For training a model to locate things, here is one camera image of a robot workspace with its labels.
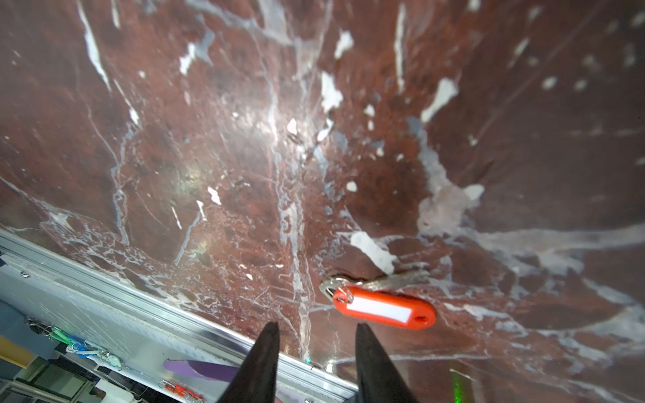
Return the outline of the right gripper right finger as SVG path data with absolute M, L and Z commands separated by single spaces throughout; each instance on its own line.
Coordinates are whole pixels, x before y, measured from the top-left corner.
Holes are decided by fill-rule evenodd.
M 355 402 L 418 402 L 378 338 L 366 323 L 357 325 Z

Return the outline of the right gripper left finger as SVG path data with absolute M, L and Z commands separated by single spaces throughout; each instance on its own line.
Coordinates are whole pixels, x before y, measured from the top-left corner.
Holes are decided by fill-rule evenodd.
M 268 322 L 218 402 L 273 403 L 279 354 L 279 325 Z

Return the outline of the key with red tag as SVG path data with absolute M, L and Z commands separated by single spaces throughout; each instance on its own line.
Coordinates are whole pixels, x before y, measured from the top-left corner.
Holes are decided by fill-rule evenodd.
M 430 303 L 402 291 L 408 286 L 425 285 L 430 280 L 432 277 L 426 270 L 408 270 L 375 280 L 337 276 L 323 281 L 319 290 L 346 317 L 390 327 L 423 330 L 435 324 L 435 309 Z

